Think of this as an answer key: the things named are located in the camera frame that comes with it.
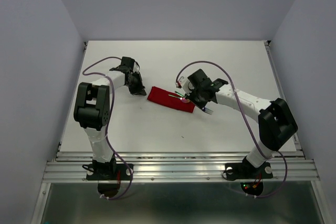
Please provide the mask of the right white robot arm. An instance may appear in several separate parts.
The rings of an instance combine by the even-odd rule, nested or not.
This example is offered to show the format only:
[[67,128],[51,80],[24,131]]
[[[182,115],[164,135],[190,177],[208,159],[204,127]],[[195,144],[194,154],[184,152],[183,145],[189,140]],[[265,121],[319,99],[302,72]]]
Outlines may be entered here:
[[213,102],[240,112],[246,125],[249,124],[248,118],[258,124],[259,136],[252,136],[255,146],[236,168],[248,177],[258,174],[261,166],[298,130],[284,99],[267,100],[256,97],[237,89],[231,79],[211,80],[202,69],[187,78],[179,78],[178,84],[185,92],[186,99],[203,112],[211,114],[212,111],[206,105]]

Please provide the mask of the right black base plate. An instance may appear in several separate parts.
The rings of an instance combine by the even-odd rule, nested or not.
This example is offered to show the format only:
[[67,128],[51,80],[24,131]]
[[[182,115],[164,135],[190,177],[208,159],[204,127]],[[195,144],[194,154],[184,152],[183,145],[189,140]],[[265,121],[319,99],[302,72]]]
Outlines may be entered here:
[[222,177],[228,181],[235,181],[255,178],[272,179],[274,176],[270,163],[265,162],[259,168],[245,163],[226,163]]

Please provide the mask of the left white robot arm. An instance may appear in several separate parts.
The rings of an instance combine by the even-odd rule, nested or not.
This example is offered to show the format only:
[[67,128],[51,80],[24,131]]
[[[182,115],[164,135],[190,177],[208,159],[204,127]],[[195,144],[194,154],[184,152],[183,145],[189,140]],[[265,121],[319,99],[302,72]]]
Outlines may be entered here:
[[92,148],[92,164],[85,169],[106,179],[113,178],[117,172],[117,154],[108,140],[108,125],[114,107],[115,91],[120,87],[127,87],[131,95],[146,95],[140,65],[133,58],[115,57],[120,60],[120,64],[107,73],[88,71],[108,59],[112,57],[103,58],[83,70],[83,76],[100,78],[93,82],[79,83],[73,117],[84,129]]

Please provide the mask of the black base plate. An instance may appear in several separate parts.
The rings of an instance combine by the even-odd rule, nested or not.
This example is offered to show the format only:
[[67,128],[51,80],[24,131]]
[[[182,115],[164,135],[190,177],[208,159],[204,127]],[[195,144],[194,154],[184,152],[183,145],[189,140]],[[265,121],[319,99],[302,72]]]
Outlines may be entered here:
[[131,175],[129,170],[124,164],[116,164],[115,171],[94,171],[93,165],[82,165],[82,168],[86,171],[86,180],[88,181],[130,181]]
[[226,163],[222,177],[228,181],[235,181],[255,178],[272,179],[274,176],[270,163],[265,162],[259,168],[245,163]]

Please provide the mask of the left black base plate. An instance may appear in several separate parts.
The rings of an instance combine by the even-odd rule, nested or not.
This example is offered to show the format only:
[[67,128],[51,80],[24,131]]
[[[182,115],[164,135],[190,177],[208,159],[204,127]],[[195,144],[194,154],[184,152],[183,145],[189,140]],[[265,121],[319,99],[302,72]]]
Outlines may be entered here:
[[124,164],[116,164],[115,171],[94,171],[93,165],[82,165],[82,168],[86,171],[86,180],[88,181],[130,181],[131,175],[129,170]]

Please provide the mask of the red cloth napkin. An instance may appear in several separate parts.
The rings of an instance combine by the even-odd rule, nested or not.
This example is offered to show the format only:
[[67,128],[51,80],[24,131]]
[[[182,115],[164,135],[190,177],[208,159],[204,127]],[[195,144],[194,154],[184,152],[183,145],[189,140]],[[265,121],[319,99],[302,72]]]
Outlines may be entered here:
[[183,103],[177,98],[170,97],[169,94],[174,93],[158,87],[152,87],[147,97],[147,100],[170,109],[175,109],[187,113],[194,112],[195,105],[192,102]]

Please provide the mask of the iridescent metal fork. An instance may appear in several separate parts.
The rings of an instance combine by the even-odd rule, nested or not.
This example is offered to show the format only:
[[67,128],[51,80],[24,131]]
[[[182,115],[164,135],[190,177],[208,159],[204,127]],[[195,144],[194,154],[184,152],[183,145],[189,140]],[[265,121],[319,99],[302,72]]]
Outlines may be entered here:
[[[186,98],[186,96],[180,94],[180,93],[177,92],[177,91],[175,91],[175,94],[172,94],[172,95],[175,95],[175,96],[178,96],[178,97],[185,97],[185,98]],[[204,113],[207,113],[207,114],[210,114],[210,115],[213,114],[213,111],[212,111],[211,109],[209,109],[209,108],[204,107],[204,108],[202,108],[201,110],[202,110]]]

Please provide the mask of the iridescent metal spoon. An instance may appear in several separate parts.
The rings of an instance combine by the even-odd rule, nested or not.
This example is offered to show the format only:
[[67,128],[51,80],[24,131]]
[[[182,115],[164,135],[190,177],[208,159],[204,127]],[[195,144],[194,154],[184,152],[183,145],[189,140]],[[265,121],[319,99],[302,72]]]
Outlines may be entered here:
[[178,96],[171,95],[171,94],[169,94],[169,96],[170,96],[170,97],[173,97],[173,98],[177,98],[177,99],[179,99],[179,100],[180,100],[181,102],[183,102],[183,103],[190,103],[190,100],[187,99],[187,98],[185,98],[185,97],[178,97]]

